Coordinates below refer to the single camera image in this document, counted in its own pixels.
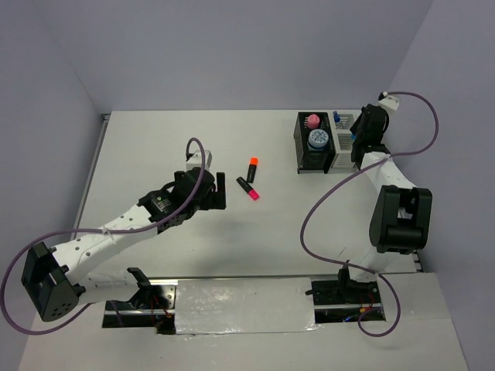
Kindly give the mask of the clear blue spray bottle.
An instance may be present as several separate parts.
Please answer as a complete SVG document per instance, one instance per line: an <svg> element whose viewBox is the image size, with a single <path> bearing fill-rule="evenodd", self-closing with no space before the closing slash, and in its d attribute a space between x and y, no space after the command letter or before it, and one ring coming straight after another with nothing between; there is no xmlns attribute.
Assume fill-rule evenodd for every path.
<svg viewBox="0 0 495 371"><path fill-rule="evenodd" d="M334 111L333 121L337 130L346 130L348 128L349 118L345 114Z"/></svg>

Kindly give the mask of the orange cap highlighter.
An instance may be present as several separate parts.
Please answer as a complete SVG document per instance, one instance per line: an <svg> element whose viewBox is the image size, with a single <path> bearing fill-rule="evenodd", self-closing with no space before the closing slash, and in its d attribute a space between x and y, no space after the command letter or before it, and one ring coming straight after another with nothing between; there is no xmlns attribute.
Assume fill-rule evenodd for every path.
<svg viewBox="0 0 495 371"><path fill-rule="evenodd" d="M248 183L253 183L256 175L256 171L258 168L258 158L252 157L248 166L248 171L247 171L247 182Z"/></svg>

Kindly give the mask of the pink cap highlighter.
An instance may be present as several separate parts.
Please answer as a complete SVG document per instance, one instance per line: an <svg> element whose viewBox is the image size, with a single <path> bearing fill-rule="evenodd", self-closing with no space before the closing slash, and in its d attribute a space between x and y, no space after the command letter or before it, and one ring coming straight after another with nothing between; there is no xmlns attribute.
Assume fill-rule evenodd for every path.
<svg viewBox="0 0 495 371"><path fill-rule="evenodd" d="M260 198L256 190L243 177L238 177L236 181L237 184L250 196L251 199L258 200Z"/></svg>

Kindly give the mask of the blue round putty jar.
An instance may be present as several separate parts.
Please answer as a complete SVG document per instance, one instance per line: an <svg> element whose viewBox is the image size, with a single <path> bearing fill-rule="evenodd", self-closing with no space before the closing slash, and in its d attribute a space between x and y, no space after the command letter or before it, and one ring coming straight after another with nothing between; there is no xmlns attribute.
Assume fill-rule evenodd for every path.
<svg viewBox="0 0 495 371"><path fill-rule="evenodd" d="M323 129L312 129L307 139L309 151L328 151L330 148L330 135Z"/></svg>

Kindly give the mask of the pink cap clear tube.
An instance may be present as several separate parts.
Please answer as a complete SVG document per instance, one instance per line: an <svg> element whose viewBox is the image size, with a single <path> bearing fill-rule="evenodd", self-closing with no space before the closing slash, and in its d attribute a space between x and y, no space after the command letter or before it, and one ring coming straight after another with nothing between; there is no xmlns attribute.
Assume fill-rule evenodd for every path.
<svg viewBox="0 0 495 371"><path fill-rule="evenodd" d="M319 128L320 126L320 118L317 114L310 114L306 118L306 127L310 130L314 130Z"/></svg>

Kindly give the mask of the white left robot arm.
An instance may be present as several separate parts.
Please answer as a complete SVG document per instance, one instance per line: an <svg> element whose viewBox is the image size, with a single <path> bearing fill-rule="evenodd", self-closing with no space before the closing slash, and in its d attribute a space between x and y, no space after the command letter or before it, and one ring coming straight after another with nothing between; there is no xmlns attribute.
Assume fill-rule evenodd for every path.
<svg viewBox="0 0 495 371"><path fill-rule="evenodd" d="M66 243L30 247L21 282L40 318L61 319L78 305L121 301L143 308L167 299L137 267L118 273L98 273L96 268L137 243L180 226L199 210L223 210L227 206L225 174L212 175L200 168L178 171L173 182L151 191L127 212Z"/></svg>

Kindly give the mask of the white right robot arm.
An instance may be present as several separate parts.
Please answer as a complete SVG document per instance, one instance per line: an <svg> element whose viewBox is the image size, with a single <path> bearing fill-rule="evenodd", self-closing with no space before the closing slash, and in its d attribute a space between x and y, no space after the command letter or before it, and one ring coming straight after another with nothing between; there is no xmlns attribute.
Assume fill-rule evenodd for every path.
<svg viewBox="0 0 495 371"><path fill-rule="evenodd" d="M201 221L209 274L335 273L337 296L422 249L432 193L410 182L383 142L391 110L202 113L196 133L206 172L220 174L218 208Z"/></svg>

